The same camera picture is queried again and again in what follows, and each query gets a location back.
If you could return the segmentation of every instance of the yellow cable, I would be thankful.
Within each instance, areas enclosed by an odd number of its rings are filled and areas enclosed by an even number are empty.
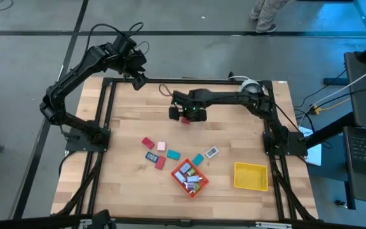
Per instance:
[[[341,102],[339,102],[339,103],[337,103],[337,104],[334,104],[333,106],[330,106],[330,107],[328,107],[328,108],[320,108],[320,110],[321,110],[321,111],[328,111],[329,109],[333,109],[333,108],[335,108],[336,106],[341,105],[341,104],[343,104],[343,103],[345,103],[345,102],[349,101],[350,99],[351,99],[351,98],[348,98],[348,99],[346,99],[346,100],[344,100],[344,101],[341,101]]]

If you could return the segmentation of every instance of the teal block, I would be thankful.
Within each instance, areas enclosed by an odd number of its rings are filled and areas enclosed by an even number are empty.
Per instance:
[[[180,153],[169,149],[167,157],[171,158],[171,159],[174,159],[174,160],[179,160],[180,159]]]
[[[198,166],[204,160],[204,156],[197,154],[195,158],[191,161],[195,166]]]

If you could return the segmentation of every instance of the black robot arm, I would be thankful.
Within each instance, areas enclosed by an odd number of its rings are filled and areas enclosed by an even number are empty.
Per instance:
[[[207,89],[190,90],[188,94],[174,91],[172,104],[169,108],[169,118],[179,120],[180,116],[189,121],[205,121],[205,108],[214,104],[239,104],[245,106],[253,115],[266,120],[272,130],[274,143],[278,147],[288,142],[288,128],[284,127],[273,115],[276,109],[271,98],[263,92],[211,92]]]
[[[107,145],[108,131],[100,128],[93,120],[84,121],[66,112],[64,100],[89,76],[105,72],[108,68],[124,74],[124,77],[133,77],[132,85],[135,90],[139,90],[147,79],[142,73],[145,71],[142,65],[146,63],[146,58],[140,50],[134,50],[136,45],[134,40],[120,34],[113,44],[90,47],[74,69],[46,90],[46,95],[39,105],[44,117],[52,125],[68,125],[80,130],[92,145]]]

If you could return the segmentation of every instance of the white cable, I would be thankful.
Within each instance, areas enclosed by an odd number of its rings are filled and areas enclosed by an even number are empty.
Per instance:
[[[347,85],[347,86],[343,87],[342,89],[340,89],[340,90],[338,90],[338,91],[336,91],[336,92],[332,93],[331,95],[328,95],[328,96],[326,96],[326,97],[324,97],[324,98],[320,99],[319,101],[317,101],[317,102],[313,103],[309,108],[307,108],[307,110],[305,110],[305,111],[304,111],[304,115],[302,116],[302,119],[301,119],[301,120],[300,120],[300,122],[299,122],[299,126],[301,126],[301,124],[302,124],[302,122],[303,122],[304,117],[306,117],[306,115],[307,115],[308,111],[309,111],[309,110],[310,110],[310,109],[311,109],[315,104],[318,104],[319,102],[321,102],[321,101],[323,101],[323,100],[325,100],[325,99],[327,99],[327,98],[329,98],[329,97],[331,97],[331,96],[333,96],[333,95],[335,95],[335,94],[339,93],[340,91],[344,90],[345,88],[350,87],[351,85],[353,85],[354,83],[358,82],[359,80],[361,80],[361,79],[362,79],[362,78],[364,78],[364,77],[366,77],[366,73],[365,73],[364,75],[362,75],[361,77],[359,77],[358,79],[356,79],[356,80],[354,80],[353,82],[351,82],[349,85]]]
[[[232,77],[228,77],[228,79],[231,79],[231,78],[245,78],[247,80],[251,80],[250,78],[248,78],[246,76],[232,76]]]

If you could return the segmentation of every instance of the colorful object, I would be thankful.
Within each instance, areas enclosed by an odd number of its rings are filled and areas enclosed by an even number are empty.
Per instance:
[[[186,183],[186,189],[191,191],[191,190],[194,190],[194,187],[195,187],[195,184],[194,182],[188,182]]]
[[[204,156],[201,154],[197,154],[195,158],[191,161],[195,166],[198,166],[204,160]]]
[[[198,183],[194,183],[194,188],[192,190],[187,190],[186,189],[186,184],[180,181],[180,179],[177,177],[178,175],[176,175],[177,173],[179,173],[181,175],[180,168],[185,165],[186,163],[188,163],[190,165],[190,170],[193,170],[193,173],[199,175],[199,177],[202,177],[202,179],[198,182]],[[203,189],[205,189],[205,187],[207,186],[207,184],[209,183],[208,179],[206,176],[204,176],[204,174],[202,174],[200,172],[199,169],[197,169],[197,167],[190,161],[190,159],[186,158],[179,166],[177,166],[171,173],[170,175],[172,175],[172,177],[176,180],[177,184],[184,190],[184,192],[186,192],[190,198],[195,198]]]
[[[268,190],[268,169],[263,165],[235,162],[234,187],[249,190]]]
[[[219,150],[214,146],[213,148],[211,148],[210,150],[208,150],[205,154],[210,159],[214,155],[216,155],[218,152],[219,152]]]
[[[193,176],[195,173],[196,173],[195,169],[191,168],[191,169],[188,170],[187,175]]]
[[[201,180],[201,177],[199,176],[189,176],[187,177],[187,182],[199,182]]]
[[[185,174],[191,168],[189,163],[185,163],[181,168],[180,171]]]
[[[163,166],[165,165],[166,158],[164,156],[159,156],[158,161],[156,162],[155,168],[157,169],[163,169]]]
[[[173,151],[171,149],[168,150],[168,154],[167,154],[168,158],[174,159],[174,160],[179,160],[180,159],[180,153]]]
[[[190,125],[190,121],[185,117],[182,117],[182,123]]]
[[[142,144],[144,144],[146,147],[148,147],[149,149],[152,149],[153,146],[155,146],[155,144],[147,137],[144,137],[142,140]]]
[[[150,160],[151,162],[154,162],[154,163],[156,163],[158,161],[158,158],[159,158],[158,156],[154,155],[151,152],[147,152],[145,157],[146,157],[146,159],[148,159],[148,160]]]
[[[184,178],[184,176],[183,176],[179,171],[175,172],[175,177],[176,177],[176,179],[177,179],[181,184],[183,184],[183,183],[184,183],[184,181],[186,181],[186,179]]]
[[[158,142],[158,151],[166,150],[166,142]]]

